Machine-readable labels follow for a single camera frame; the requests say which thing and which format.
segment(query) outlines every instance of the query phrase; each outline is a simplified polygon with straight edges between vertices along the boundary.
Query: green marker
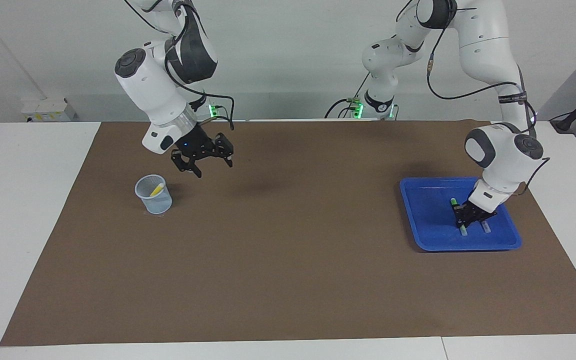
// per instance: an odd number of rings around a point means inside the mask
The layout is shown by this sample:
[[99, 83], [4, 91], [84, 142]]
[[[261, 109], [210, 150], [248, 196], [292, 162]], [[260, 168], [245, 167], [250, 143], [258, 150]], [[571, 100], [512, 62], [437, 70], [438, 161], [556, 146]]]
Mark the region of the green marker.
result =
[[[459, 202], [457, 202], [457, 199], [453, 197], [450, 199], [450, 205], [452, 205], [453, 207], [459, 207]], [[468, 236], [468, 230], [466, 230], [466, 226], [462, 225], [459, 228], [459, 231], [461, 231], [462, 237]]]

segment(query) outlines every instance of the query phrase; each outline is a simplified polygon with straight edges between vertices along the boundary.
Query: marker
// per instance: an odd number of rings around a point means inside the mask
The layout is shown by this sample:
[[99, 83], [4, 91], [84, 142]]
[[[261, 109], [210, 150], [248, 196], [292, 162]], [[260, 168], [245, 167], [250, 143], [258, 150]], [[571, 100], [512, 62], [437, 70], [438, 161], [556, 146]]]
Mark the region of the marker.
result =
[[490, 225], [488, 224], [488, 222], [486, 220], [481, 222], [481, 227], [484, 229], [484, 233], [486, 233], [486, 234], [492, 233], [492, 230], [490, 229]]
[[[450, 205], [452, 205], [452, 207], [458, 207], [459, 206], [459, 202], [457, 202], [456, 198], [451, 198], [450, 199]], [[468, 230], [466, 230], [466, 226], [462, 225], [459, 228], [459, 231], [461, 231], [461, 235], [462, 237], [467, 237], [468, 236]]]
[[164, 190], [164, 183], [160, 183], [159, 185], [157, 185], [157, 187], [155, 187], [155, 189], [150, 193], [150, 197], [152, 198], [153, 196], [157, 196], [157, 194], [159, 194], [160, 192], [162, 192], [162, 190]]

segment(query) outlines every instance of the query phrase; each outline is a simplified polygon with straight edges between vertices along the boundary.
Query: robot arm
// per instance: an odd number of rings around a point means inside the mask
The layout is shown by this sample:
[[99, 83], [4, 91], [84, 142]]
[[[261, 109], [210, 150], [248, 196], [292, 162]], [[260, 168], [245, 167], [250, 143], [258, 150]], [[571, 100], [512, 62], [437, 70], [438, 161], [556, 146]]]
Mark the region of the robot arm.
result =
[[197, 160], [222, 158], [233, 166], [233, 144], [219, 133], [210, 139], [201, 128], [192, 107], [176, 84], [192, 84], [210, 78], [217, 57], [191, 0], [152, 0], [138, 4], [142, 10], [160, 13], [158, 25], [173, 14], [182, 28], [167, 41], [149, 42], [133, 48], [116, 62], [114, 73], [135, 105], [150, 120], [142, 144], [153, 153], [163, 154], [173, 145], [171, 159], [179, 171], [192, 171], [201, 178]]
[[168, 0], [131, 0], [141, 12], [148, 14], [148, 22], [160, 32], [180, 34], [182, 25], [174, 12], [171, 11]]
[[[494, 216], [519, 184], [528, 182], [544, 159], [528, 112], [521, 70], [508, 39], [506, 10], [501, 0], [411, 0], [397, 22], [397, 35], [371, 44], [363, 52], [370, 71], [363, 94], [369, 117], [388, 117], [397, 89], [396, 68], [422, 57], [424, 40], [432, 29], [454, 28], [459, 35], [461, 68], [471, 78], [494, 85], [502, 123], [474, 129], [465, 142], [466, 153], [482, 167], [468, 201], [455, 209], [457, 227]], [[428, 63], [428, 84], [434, 55]], [[440, 96], [444, 100], [454, 98]]]
[[550, 160], [542, 158], [544, 148], [537, 139], [503, 122], [471, 130], [464, 148], [484, 170], [468, 200], [454, 207], [457, 228], [494, 216], [497, 207], [517, 191], [519, 184], [530, 183]]

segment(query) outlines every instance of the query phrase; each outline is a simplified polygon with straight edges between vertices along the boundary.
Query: blue bin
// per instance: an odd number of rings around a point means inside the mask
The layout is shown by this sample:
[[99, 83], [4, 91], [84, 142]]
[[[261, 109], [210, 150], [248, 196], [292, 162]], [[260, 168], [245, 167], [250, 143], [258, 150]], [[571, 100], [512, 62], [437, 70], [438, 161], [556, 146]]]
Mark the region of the blue bin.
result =
[[522, 246], [522, 239], [505, 205], [487, 220], [487, 234], [475, 222], [463, 236], [455, 226], [451, 198], [462, 204], [470, 196], [476, 177], [409, 177], [400, 183], [406, 212], [419, 248], [426, 251], [508, 251]]

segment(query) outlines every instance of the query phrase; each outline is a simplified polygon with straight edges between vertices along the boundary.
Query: table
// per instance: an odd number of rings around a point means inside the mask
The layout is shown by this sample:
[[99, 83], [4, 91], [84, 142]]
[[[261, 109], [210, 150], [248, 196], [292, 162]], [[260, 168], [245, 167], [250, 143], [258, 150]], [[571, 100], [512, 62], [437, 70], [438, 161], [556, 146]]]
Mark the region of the table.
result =
[[[0, 339], [99, 123], [0, 124]], [[576, 139], [537, 125], [546, 156], [531, 191], [576, 268]], [[576, 358], [576, 335], [0, 348], [1, 358]]]

